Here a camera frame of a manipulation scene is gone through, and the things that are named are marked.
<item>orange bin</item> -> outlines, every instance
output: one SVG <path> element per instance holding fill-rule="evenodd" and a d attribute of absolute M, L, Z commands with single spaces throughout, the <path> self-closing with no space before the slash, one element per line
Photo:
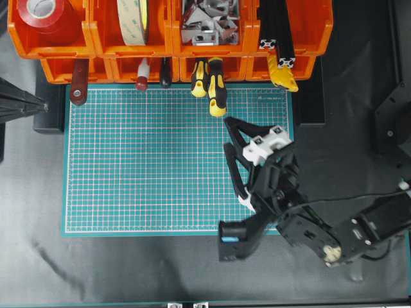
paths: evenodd
<path fill-rule="evenodd" d="M 320 56 L 326 52 L 329 38 L 333 30 L 332 0 L 287 0 L 288 16 L 290 18 L 296 55 Z M 254 42 L 252 55 L 267 54 L 259 49 L 259 30 L 261 21 L 257 10 L 259 0 L 254 0 Z"/>
<path fill-rule="evenodd" d="M 71 83 L 75 59 L 42 59 L 41 65 L 50 83 Z M 110 60 L 93 58 L 89 63 L 89 83 L 111 83 L 113 74 Z"/>
<path fill-rule="evenodd" d="M 182 0 L 171 0 L 173 8 L 173 54 L 180 57 L 247 56 L 253 41 L 253 0 L 240 0 L 239 44 L 220 46 L 193 46 L 181 39 Z"/>
<path fill-rule="evenodd" d="M 296 80 L 307 80 L 313 72 L 316 56 L 297 56 L 292 72 Z M 247 64 L 247 81 L 269 81 L 267 56 L 251 56 Z"/>
<path fill-rule="evenodd" d="M 115 82 L 135 83 L 137 80 L 137 70 L 143 57 L 140 58 L 114 58 L 110 59 L 110 64 Z M 160 66 L 162 58 L 150 58 L 150 75 L 148 82 L 160 81 Z M 180 76 L 179 59 L 172 58 L 173 82 L 178 82 Z"/>
<path fill-rule="evenodd" d="M 121 36 L 117 1 L 90 1 L 90 31 L 96 54 L 104 58 L 171 56 L 171 0 L 149 0 L 147 46 L 126 46 Z"/>
<path fill-rule="evenodd" d="M 246 56 L 223 57 L 223 70 L 225 81 L 244 81 L 249 59 Z M 195 58 L 180 58 L 180 81 L 191 82 Z"/>
<path fill-rule="evenodd" d="M 82 21 L 82 34 L 76 42 L 59 46 L 42 40 L 42 37 L 24 23 L 17 11 L 17 0 L 8 2 L 8 31 L 17 53 L 22 58 L 93 58 L 94 46 L 89 29 L 89 0 L 70 0 Z"/>

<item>tape roll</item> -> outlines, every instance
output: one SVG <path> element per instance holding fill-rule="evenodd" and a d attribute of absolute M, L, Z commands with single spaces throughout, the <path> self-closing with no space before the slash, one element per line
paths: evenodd
<path fill-rule="evenodd" d="M 148 40 L 148 0 L 117 0 L 124 44 L 145 46 Z"/>
<path fill-rule="evenodd" d="M 81 21 L 69 0 L 17 0 L 17 10 L 49 42 L 70 44 L 81 34 Z"/>

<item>green cutting mat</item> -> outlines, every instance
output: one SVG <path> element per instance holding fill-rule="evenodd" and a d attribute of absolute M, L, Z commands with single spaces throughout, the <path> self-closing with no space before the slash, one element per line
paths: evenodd
<path fill-rule="evenodd" d="M 289 93 L 269 84 L 227 88 L 230 116 L 279 124 L 292 136 Z M 86 104 L 66 106 L 63 235 L 216 234 L 219 220 L 252 214 L 234 195 L 223 119 L 189 85 L 144 93 L 90 85 Z"/>

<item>screw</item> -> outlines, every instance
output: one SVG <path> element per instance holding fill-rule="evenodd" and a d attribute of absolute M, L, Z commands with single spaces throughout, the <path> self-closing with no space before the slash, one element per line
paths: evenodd
<path fill-rule="evenodd" d="M 82 95 L 82 92 L 80 90 L 74 90 L 73 95 L 78 98 L 80 95 Z"/>
<path fill-rule="evenodd" d="M 285 198 L 285 194 L 283 191 L 277 191 L 275 192 L 275 196 L 277 197 L 277 200 L 282 200 Z"/>

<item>black fabric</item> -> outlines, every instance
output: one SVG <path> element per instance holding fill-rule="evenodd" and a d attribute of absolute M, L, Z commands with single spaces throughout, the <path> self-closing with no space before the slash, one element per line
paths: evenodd
<path fill-rule="evenodd" d="M 338 0 L 334 12 L 323 58 L 327 124 L 297 134 L 301 189 L 310 199 L 392 191 L 405 172 L 387 167 L 370 142 L 370 111 L 394 86 L 386 1 Z M 0 38 L 0 51 L 7 55 L 0 59 L 2 76 L 33 92 L 34 65 L 18 59 L 8 35 Z M 251 258 L 234 263 L 218 262 L 216 237 L 62 238 L 64 139 L 33 132 L 31 122 L 8 123 L 0 165 L 0 305 L 408 296 L 403 239 L 381 261 L 327 269 L 309 249 L 290 248 L 279 236 L 265 237 Z M 366 205 L 316 209 L 335 224 Z"/>

